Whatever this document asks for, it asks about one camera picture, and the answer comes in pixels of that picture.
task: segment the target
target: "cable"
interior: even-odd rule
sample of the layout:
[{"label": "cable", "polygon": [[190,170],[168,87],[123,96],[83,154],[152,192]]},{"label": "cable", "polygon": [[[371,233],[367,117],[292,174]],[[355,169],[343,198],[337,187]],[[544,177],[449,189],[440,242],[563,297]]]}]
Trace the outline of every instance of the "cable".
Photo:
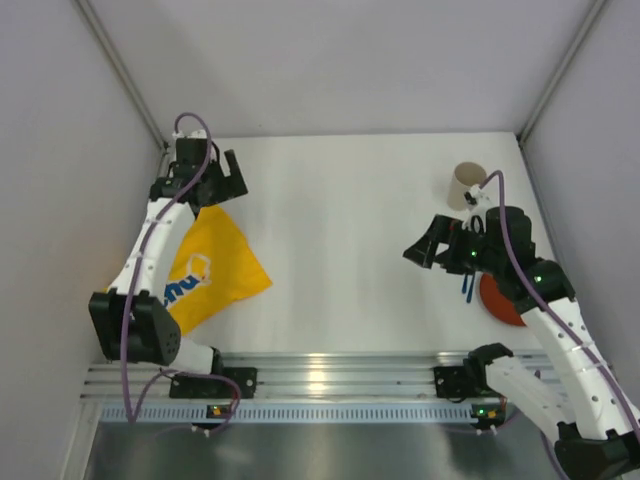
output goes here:
[{"label": "cable", "polygon": [[[176,132],[179,131],[178,130],[178,125],[180,123],[180,120],[182,120],[184,117],[192,117],[195,120],[197,120],[198,123],[200,123],[200,125],[202,126],[203,130],[205,131],[205,134],[206,134],[206,137],[207,137],[207,150],[206,150],[206,153],[205,153],[204,160],[202,161],[202,166],[200,167],[198,172],[160,210],[160,212],[158,213],[158,215],[155,218],[155,221],[151,222],[151,224],[149,225],[149,228],[147,229],[147,231],[145,232],[144,236],[142,237],[142,241],[140,242],[140,249],[139,249],[139,251],[137,253],[137,258],[136,258],[135,265],[134,265],[134,268],[133,268],[133,275],[131,277],[131,284],[129,285],[129,291],[127,292],[127,297],[126,297],[125,303],[124,303],[124,312],[123,312],[123,315],[122,315],[122,330],[120,332],[120,363],[121,363],[120,376],[121,376],[121,380],[122,380],[122,396],[123,396],[123,399],[124,399],[124,408],[125,408],[125,412],[127,414],[127,420],[129,421],[130,424],[135,423],[136,419],[138,418],[138,415],[140,415],[140,409],[142,407],[142,402],[144,400],[144,397],[147,395],[147,392],[149,391],[149,388],[151,388],[151,385],[153,385],[156,382],[156,380],[158,380],[158,378],[160,378],[163,375],[171,374],[171,373],[178,373],[175,370],[164,370],[164,371],[154,375],[151,378],[151,380],[149,380],[149,382],[143,388],[142,393],[140,394],[140,397],[138,398],[138,402],[136,404],[135,410],[132,408],[131,395],[130,395],[130,391],[129,391],[129,371],[128,371],[128,366],[127,366],[127,346],[128,346],[128,338],[129,338],[129,321],[130,321],[130,317],[131,317],[131,304],[133,303],[133,292],[135,291],[136,285],[138,283],[138,278],[140,276],[140,269],[142,267],[142,258],[144,256],[144,252],[145,252],[145,250],[147,248],[147,244],[149,243],[149,240],[151,239],[151,235],[153,234],[153,231],[155,230],[156,225],[158,224],[158,222],[162,219],[162,217],[164,217],[164,215],[169,211],[169,209],[173,205],[176,204],[176,202],[178,200],[180,200],[196,183],[198,183],[198,181],[200,181],[200,178],[202,177],[202,175],[204,174],[205,170],[207,169],[207,166],[209,165],[209,160],[211,158],[211,146],[213,145],[213,140],[211,138],[211,131],[209,130],[209,127],[207,126],[205,121],[202,118],[200,118],[198,115],[196,115],[195,113],[190,113],[190,112],[181,113],[180,115],[178,115],[176,117],[176,120],[174,122],[174,125],[173,125],[174,131],[176,131]],[[216,151],[217,154],[219,154],[219,150],[218,150],[217,146],[215,146],[215,151]],[[219,375],[192,374],[192,373],[187,373],[187,372],[180,372],[180,373],[182,375],[187,375],[187,376],[190,376],[190,377],[208,378],[208,379],[211,379],[211,380],[221,381],[223,383],[226,383],[227,385],[230,385],[235,390],[235,392],[236,392],[236,394],[238,396],[238,402],[236,403],[236,406],[233,409],[232,413],[228,416],[228,418],[219,427],[222,427],[222,426],[226,425],[231,420],[231,417],[233,416],[233,413],[235,413],[235,409],[237,409],[237,405],[240,403],[240,397],[242,396],[242,394],[240,392],[240,388],[238,387],[238,385],[235,382],[233,382],[232,380],[229,380],[228,378],[225,378],[225,377],[221,377]]]},{"label": "cable", "polygon": [[547,454],[547,457],[549,458],[549,463],[551,464],[551,466],[553,467],[553,470],[558,475],[558,478],[562,480],[569,480],[569,477],[567,477],[567,474],[564,473],[564,471],[562,470],[562,467],[560,466],[560,464],[558,464],[558,460],[556,460],[556,456],[551,451],[549,440],[547,440],[547,437],[545,436],[545,434],[540,432],[540,437],[542,438],[542,446],[544,447],[544,453]]},{"label": "cable", "polygon": [[[189,425],[189,424],[170,425],[154,434],[148,435],[138,441],[135,441],[132,446],[127,447],[127,452],[129,454],[139,453],[140,450],[142,450],[143,448],[154,445],[158,441],[158,438],[164,436],[167,433],[175,432],[177,430],[189,430],[191,432],[197,432],[198,430],[200,430],[204,433],[204,436],[206,438],[209,438],[211,437],[211,434],[217,431],[218,429],[222,430],[221,427],[220,428],[216,427],[212,430],[206,431],[200,427],[196,427],[194,425]],[[108,472],[113,472],[123,465],[123,463],[126,461],[126,458],[121,458],[120,460],[116,460],[112,454],[108,454],[106,452],[106,448],[104,445],[104,443],[106,442],[104,440],[104,437],[106,436],[106,432],[103,432],[102,435],[103,435],[102,441],[96,444],[96,448],[94,448],[94,450],[97,452],[96,454],[97,454],[97,457],[100,459],[102,468]]]},{"label": "cable", "polygon": [[571,329],[560,318],[560,316],[549,306],[549,304],[544,301],[544,299],[538,294],[538,292],[536,292],[535,288],[529,282],[529,279],[527,278],[524,271],[522,270],[522,267],[518,263],[518,259],[516,258],[516,255],[513,251],[513,246],[511,245],[511,239],[509,237],[509,229],[507,228],[507,211],[506,211],[506,204],[505,204],[505,198],[504,198],[505,197],[504,174],[502,173],[502,171],[496,170],[491,175],[489,175],[487,179],[484,182],[482,182],[482,184],[480,185],[480,188],[481,189],[484,188],[494,177],[498,178],[498,188],[500,192],[500,228],[502,229],[502,238],[504,240],[504,245],[505,245],[505,248],[507,249],[507,255],[509,256],[511,265],[513,265],[513,269],[515,270],[516,274],[518,275],[518,278],[524,285],[529,295],[531,295],[531,297],[536,301],[540,309],[543,312],[546,312],[553,319],[553,321],[569,336],[569,338],[571,338],[576,343],[577,346],[582,347],[582,350],[584,351],[585,355],[587,355],[587,358],[591,360],[593,365],[595,365],[598,371],[602,374],[605,381],[609,385],[609,388],[618,399],[618,403],[622,407],[622,410],[625,416],[627,417],[627,421],[629,422],[629,425],[633,429],[633,432],[635,433],[635,436],[638,439],[638,442],[640,443],[640,425],[638,425],[638,422],[635,419],[633,412],[631,411],[631,407],[629,406],[629,403],[627,402],[627,399],[625,398],[624,393],[622,392],[622,389],[616,382],[615,378],[613,378],[613,375],[611,374],[611,372],[609,372],[607,368],[601,365],[601,362],[598,359],[598,357],[587,346],[585,346],[584,342],[580,339],[578,334],[576,334],[573,331],[573,329]]},{"label": "cable", "polygon": [[162,368],[159,368],[158,371],[162,374],[161,375],[162,377],[168,378],[169,380],[173,380],[173,377],[169,373],[162,370]]},{"label": "cable", "polygon": [[[220,424],[216,425],[211,430],[206,430],[205,436],[209,438],[211,435],[215,433],[219,433],[225,428],[227,428],[227,426],[229,425],[229,422],[231,422],[231,419],[235,416],[236,411],[238,410],[238,406],[240,405],[240,398],[242,397],[242,392],[240,391],[240,387],[238,386],[238,384],[231,379],[228,379],[226,377],[222,377],[219,375],[181,372],[173,369],[166,369],[166,370],[161,369],[158,373],[156,373],[153,377],[151,377],[151,379],[147,382],[147,384],[142,389],[142,393],[138,398],[138,402],[136,403],[134,419],[138,418],[138,415],[140,414],[140,410],[142,408],[142,403],[144,402],[144,399],[147,396],[147,393],[149,392],[149,389],[151,388],[151,386],[161,377],[173,379],[175,378],[175,375],[185,375],[185,376],[195,377],[195,378],[207,378],[210,380],[217,380],[217,381],[226,383],[227,385],[230,385],[233,388],[233,399],[229,404],[230,406],[229,413],[224,417],[224,420]],[[167,428],[163,428],[156,434],[152,435],[148,440],[143,441],[141,444],[135,445],[133,447],[133,450],[139,450],[139,449],[142,449],[143,447],[150,445],[151,443],[155,442],[158,439],[158,437],[164,435],[165,433],[169,433],[174,430],[182,430],[182,429],[193,430],[194,428],[198,429],[199,427],[196,427],[195,425],[171,425]],[[114,462],[111,459],[106,459],[104,457],[105,457],[105,454],[104,452],[102,452],[101,459],[105,465],[105,468],[112,469],[112,467],[119,466],[119,463],[114,464]]]}]

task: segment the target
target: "metal floor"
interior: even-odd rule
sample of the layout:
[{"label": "metal floor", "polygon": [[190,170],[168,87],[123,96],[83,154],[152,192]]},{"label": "metal floor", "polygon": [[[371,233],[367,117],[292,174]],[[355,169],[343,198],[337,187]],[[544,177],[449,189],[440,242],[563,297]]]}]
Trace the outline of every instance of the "metal floor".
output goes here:
[{"label": "metal floor", "polygon": [[101,424],[85,480],[558,478],[523,416],[497,437],[440,425],[235,425],[210,439],[189,429],[156,435],[166,428]]}]

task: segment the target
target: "printed logo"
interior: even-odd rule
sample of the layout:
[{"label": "printed logo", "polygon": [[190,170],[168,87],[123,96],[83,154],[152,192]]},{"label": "printed logo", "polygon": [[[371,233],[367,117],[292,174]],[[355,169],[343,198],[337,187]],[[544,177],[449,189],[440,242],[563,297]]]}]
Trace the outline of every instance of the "printed logo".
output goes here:
[{"label": "printed logo", "polygon": [[170,282],[164,289],[164,306],[169,309],[196,288],[211,284],[211,260],[194,253],[187,262],[187,273],[180,280]]}]

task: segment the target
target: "metal extrusion frame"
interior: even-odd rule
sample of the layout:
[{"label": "metal extrusion frame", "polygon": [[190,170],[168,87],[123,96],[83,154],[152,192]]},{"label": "metal extrusion frame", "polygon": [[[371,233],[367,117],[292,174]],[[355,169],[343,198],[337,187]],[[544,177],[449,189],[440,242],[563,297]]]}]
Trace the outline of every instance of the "metal extrusion frame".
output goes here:
[{"label": "metal extrusion frame", "polygon": [[[542,351],[515,352],[527,370],[564,393]],[[437,398],[433,368],[461,365],[467,352],[434,354],[227,354],[225,365],[256,367],[255,397],[241,402],[232,423],[474,423],[468,399],[453,404]],[[130,365],[130,391],[137,401],[155,365]],[[211,408],[225,400],[169,398],[171,379],[161,377],[149,389],[140,422],[215,423]],[[83,478],[100,422],[126,421],[119,363],[93,364],[80,398],[81,411],[61,480]]]},{"label": "metal extrusion frame", "polygon": [[158,122],[156,122],[155,118],[151,114],[149,107],[147,106],[144,98],[142,97],[142,94],[140,93],[140,90],[131,78],[131,74],[129,73],[127,66],[122,61],[118,50],[109,37],[109,32],[102,24],[102,21],[100,20],[100,17],[98,16],[95,8],[89,0],[71,1],[82,17],[83,21],[89,28],[96,43],[104,53],[109,66],[122,85],[122,88],[131,101],[131,104],[140,115],[140,118],[147,127],[147,130],[149,131],[149,134],[153,138],[154,142],[162,151],[166,150],[168,143],[162,135],[162,131],[158,126]]},{"label": "metal extrusion frame", "polygon": [[547,81],[544,90],[535,102],[533,110],[524,122],[524,127],[518,132],[518,143],[522,147],[533,132],[538,121],[542,117],[547,105],[551,101],[553,95],[558,90],[560,83],[571,69],[576,56],[580,53],[584,45],[586,44],[589,36],[593,32],[595,26],[598,24],[602,16],[606,11],[606,7],[609,6],[611,0],[592,0],[591,7],[587,11],[586,15],[580,22],[578,29],[571,39],[571,43],[567,47],[564,55],[560,59],[560,62],[553,70],[549,80]]}]

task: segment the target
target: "yellow cloth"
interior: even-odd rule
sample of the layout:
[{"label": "yellow cloth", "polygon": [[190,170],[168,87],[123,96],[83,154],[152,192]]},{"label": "yellow cloth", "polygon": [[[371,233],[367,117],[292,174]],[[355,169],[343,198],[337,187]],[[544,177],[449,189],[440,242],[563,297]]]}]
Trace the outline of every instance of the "yellow cloth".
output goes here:
[{"label": "yellow cloth", "polygon": [[200,210],[178,249],[164,305],[182,334],[232,304],[271,286],[247,240],[222,208]]}]

